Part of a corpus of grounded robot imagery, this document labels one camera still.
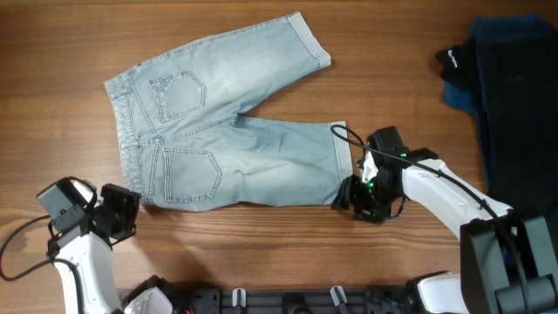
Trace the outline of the light blue denim shorts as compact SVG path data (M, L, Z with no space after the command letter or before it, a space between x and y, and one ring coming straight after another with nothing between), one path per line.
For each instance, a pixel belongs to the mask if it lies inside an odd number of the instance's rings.
M108 79L126 187L160 208L331 204L353 172L330 123L259 119L331 63L302 14L195 40Z

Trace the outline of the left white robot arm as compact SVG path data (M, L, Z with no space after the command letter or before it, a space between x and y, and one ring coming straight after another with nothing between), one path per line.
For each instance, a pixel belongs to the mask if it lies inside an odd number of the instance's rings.
M65 310L87 314L172 314L167 282L152 276L123 297L112 272L113 247L136 234L141 195L105 184L65 177L37 195L49 214L51 239L47 258L63 283Z

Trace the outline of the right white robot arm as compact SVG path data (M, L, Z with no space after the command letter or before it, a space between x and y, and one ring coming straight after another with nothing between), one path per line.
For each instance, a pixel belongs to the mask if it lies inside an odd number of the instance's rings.
M400 313L549 313L557 309L557 259L545 218L496 201L453 173L428 148L410 150L394 126L362 140L346 126L335 139L359 147L358 175L342 181L331 206L354 219L382 224L399 217L395 201L415 201L459 240L460 272L418 276L390 291L376 288L368 303Z

